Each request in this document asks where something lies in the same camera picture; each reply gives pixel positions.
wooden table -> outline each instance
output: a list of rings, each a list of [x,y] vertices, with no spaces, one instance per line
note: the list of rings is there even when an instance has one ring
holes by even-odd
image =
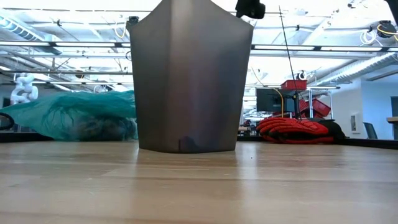
[[[398,223],[398,151],[238,143],[0,144],[0,223]]]
[[[387,118],[388,123],[398,124],[398,117]]]

